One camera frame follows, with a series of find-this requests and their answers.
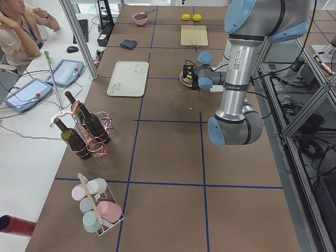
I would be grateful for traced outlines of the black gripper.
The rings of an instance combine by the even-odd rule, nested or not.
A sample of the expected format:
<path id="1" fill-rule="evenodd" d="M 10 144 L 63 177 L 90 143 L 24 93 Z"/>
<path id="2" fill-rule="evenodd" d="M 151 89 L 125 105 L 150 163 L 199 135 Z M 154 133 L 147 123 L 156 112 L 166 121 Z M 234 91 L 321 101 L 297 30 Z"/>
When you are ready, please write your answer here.
<path id="1" fill-rule="evenodd" d="M 183 65 L 183 77 L 185 78 L 187 74 L 191 74 L 194 79 L 197 80 L 196 84 L 193 84 L 191 87 L 192 90 L 198 89 L 198 75 L 195 73 L 195 64 L 190 60 L 185 60 Z"/>

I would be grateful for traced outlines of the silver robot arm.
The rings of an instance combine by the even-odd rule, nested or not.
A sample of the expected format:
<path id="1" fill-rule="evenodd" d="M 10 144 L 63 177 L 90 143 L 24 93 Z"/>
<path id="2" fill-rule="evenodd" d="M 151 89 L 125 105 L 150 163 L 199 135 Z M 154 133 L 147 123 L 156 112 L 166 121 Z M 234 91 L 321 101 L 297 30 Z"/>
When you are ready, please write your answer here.
<path id="1" fill-rule="evenodd" d="M 223 85 L 226 79 L 228 63 L 220 62 L 215 68 L 211 66 L 213 55 L 203 51 L 197 57 L 197 62 L 186 60 L 180 73 L 180 81 L 192 90 L 208 90 L 213 85 Z"/>
<path id="2" fill-rule="evenodd" d="M 232 1 L 224 21 L 231 43 L 220 107 L 208 120 L 216 145 L 246 145 L 259 139 L 263 121 L 246 101 L 258 47 L 299 38 L 309 29 L 310 1 Z"/>

